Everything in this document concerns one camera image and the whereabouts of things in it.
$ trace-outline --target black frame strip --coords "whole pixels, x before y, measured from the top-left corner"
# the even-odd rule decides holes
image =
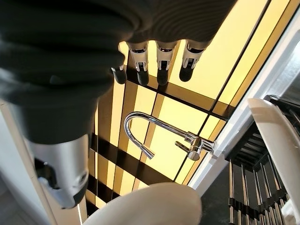
[[[140,85],[137,79],[135,66],[131,57],[128,59],[128,66],[127,66],[127,79],[129,82],[135,83]],[[229,120],[230,116],[235,110],[235,107],[227,105],[222,102],[216,102],[215,111],[210,111],[212,105],[214,104],[215,100],[193,92],[191,90],[185,89],[173,83],[167,83],[165,86],[159,86],[156,80],[156,77],[149,75],[149,83],[145,88],[152,90],[158,94],[171,98],[175,101],[178,101],[182,104],[188,105],[194,109],[217,117],[221,120]]]

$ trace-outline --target black rubber sleeve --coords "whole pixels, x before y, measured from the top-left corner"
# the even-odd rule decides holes
[[[24,136],[54,144],[90,133],[109,69],[124,61],[118,43],[150,25],[143,0],[0,1],[0,98]]]

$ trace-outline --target faucet spout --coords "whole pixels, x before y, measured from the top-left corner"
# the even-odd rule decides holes
[[[125,133],[127,134],[128,138],[143,152],[146,154],[146,156],[150,159],[152,159],[154,157],[154,152],[152,152],[147,146],[145,146],[144,144],[142,144],[140,141],[138,141],[133,134],[131,133],[130,130],[130,121],[133,118],[143,118],[151,123],[154,123],[174,134],[177,134],[178,136],[181,136],[184,138],[185,141],[189,142],[191,144],[191,148],[183,148],[180,147],[181,149],[183,149],[184,151],[186,151],[187,153],[189,152],[194,152],[194,149],[198,149],[197,152],[198,154],[200,154],[200,150],[202,149],[202,146],[207,147],[207,145],[205,145],[204,143],[208,143],[208,148],[204,148],[204,150],[206,151],[212,151],[213,148],[213,142],[210,142],[208,140],[204,140],[202,138],[200,138],[197,135],[194,135],[191,132],[186,132],[183,131],[177,127],[172,126],[171,124],[168,124],[166,122],[163,122],[162,120],[159,120],[158,118],[155,118],[151,115],[148,115],[146,113],[143,112],[132,112],[130,114],[127,115],[127,117],[125,118],[124,121],[124,129],[125,129]]]

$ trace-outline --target silver metal cylinder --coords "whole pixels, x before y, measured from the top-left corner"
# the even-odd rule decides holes
[[[242,168],[242,183],[243,183],[243,194],[244,194],[244,204],[249,205],[249,199],[248,199],[248,187],[247,187],[247,178],[246,178],[246,171],[244,168],[244,165],[241,165]],[[246,214],[246,225],[250,225],[250,218],[249,215]]]

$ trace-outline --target robotic arm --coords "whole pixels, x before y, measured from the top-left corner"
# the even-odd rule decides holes
[[[33,153],[39,180],[63,208],[83,198],[89,134],[99,96],[122,74],[127,41],[139,82],[148,83],[147,41],[157,41],[158,82],[176,42],[209,43],[236,0],[0,1],[0,98]],[[188,41],[180,78],[207,45]]]

